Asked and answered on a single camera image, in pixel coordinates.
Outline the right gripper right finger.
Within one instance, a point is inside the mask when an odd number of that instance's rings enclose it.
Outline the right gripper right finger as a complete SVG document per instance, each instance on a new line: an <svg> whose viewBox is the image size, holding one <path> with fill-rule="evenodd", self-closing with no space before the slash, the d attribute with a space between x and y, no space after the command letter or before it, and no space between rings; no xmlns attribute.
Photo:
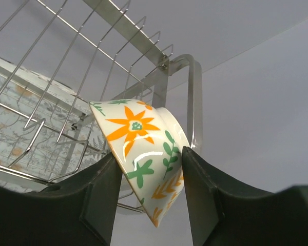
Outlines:
<svg viewBox="0 0 308 246"><path fill-rule="evenodd" d="M308 185L261 190L189 147L182 168L194 245L308 245Z"/></svg>

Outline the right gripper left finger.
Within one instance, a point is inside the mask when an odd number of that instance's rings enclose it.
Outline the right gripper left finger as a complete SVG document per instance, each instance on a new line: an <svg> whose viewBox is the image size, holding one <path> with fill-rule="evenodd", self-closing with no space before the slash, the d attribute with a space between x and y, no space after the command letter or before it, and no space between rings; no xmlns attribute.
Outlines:
<svg viewBox="0 0 308 246"><path fill-rule="evenodd" d="M0 245L110 245L121 178L107 154L39 192L0 187Z"/></svg>

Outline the white leaf-pattern bowl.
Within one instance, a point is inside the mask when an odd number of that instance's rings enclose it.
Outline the white leaf-pattern bowl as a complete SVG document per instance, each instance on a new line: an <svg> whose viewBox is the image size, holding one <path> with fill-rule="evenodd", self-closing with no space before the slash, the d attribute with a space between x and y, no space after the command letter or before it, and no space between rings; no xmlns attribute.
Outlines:
<svg viewBox="0 0 308 246"><path fill-rule="evenodd" d="M184 188L182 149L189 145L164 107L137 99L91 101L89 107L127 182L155 227Z"/></svg>

